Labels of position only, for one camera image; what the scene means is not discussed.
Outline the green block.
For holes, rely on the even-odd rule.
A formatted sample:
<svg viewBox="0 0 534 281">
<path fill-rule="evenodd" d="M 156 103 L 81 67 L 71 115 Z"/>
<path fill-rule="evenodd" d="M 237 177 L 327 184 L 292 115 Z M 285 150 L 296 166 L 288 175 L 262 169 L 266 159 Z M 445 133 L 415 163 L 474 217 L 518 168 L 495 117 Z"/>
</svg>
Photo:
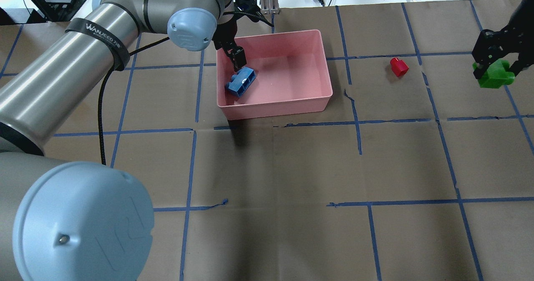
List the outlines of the green block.
<svg viewBox="0 0 534 281">
<path fill-rule="evenodd" d="M 510 71 L 507 60 L 496 60 L 480 76 L 475 76 L 480 88 L 499 89 L 511 85 L 515 81 L 515 74 Z"/>
</svg>

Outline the blue block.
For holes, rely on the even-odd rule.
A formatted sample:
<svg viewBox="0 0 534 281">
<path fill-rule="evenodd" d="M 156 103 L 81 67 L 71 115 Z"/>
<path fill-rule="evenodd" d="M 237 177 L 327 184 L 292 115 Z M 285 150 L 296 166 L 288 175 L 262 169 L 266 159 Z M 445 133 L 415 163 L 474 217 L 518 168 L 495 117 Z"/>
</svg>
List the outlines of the blue block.
<svg viewBox="0 0 534 281">
<path fill-rule="evenodd" d="M 253 68 L 243 67 L 231 76 L 230 81 L 225 84 L 225 91 L 236 98 L 241 98 L 256 77 L 256 71 Z"/>
</svg>

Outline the pink plastic box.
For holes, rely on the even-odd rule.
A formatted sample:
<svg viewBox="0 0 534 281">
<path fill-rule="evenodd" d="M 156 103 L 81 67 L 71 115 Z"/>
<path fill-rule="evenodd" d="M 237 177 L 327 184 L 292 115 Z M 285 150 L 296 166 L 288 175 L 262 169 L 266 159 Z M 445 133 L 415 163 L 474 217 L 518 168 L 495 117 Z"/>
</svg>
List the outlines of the pink plastic box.
<svg viewBox="0 0 534 281">
<path fill-rule="evenodd" d="M 323 111 L 332 84 L 319 30 L 299 30 L 235 39 L 256 79 L 240 97 L 225 89 L 234 73 L 222 50 L 216 54 L 216 100 L 228 120 Z"/>
</svg>

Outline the red block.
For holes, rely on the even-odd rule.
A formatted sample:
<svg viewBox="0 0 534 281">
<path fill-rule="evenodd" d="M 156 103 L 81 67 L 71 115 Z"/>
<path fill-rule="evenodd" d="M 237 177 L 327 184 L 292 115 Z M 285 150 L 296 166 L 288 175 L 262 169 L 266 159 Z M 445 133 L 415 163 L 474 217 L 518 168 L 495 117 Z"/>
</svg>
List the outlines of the red block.
<svg viewBox="0 0 534 281">
<path fill-rule="evenodd" d="M 393 57 L 390 60 L 390 68 L 393 74 L 398 78 L 404 76 L 409 71 L 408 64 L 398 57 Z"/>
</svg>

